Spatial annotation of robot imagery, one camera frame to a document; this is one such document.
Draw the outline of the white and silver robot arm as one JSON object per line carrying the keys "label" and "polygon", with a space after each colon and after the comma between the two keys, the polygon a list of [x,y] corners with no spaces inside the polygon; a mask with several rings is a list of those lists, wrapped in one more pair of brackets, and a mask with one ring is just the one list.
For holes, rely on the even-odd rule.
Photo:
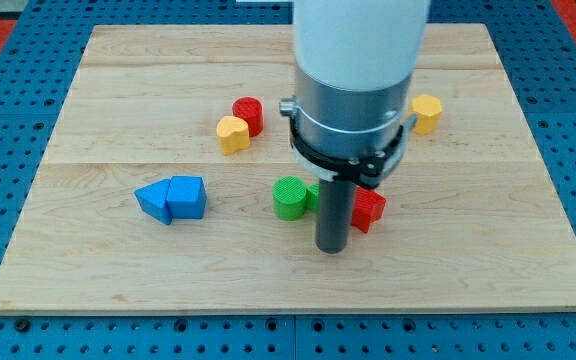
{"label": "white and silver robot arm", "polygon": [[333,158],[392,141],[419,53],[428,0],[297,0],[295,128]]}

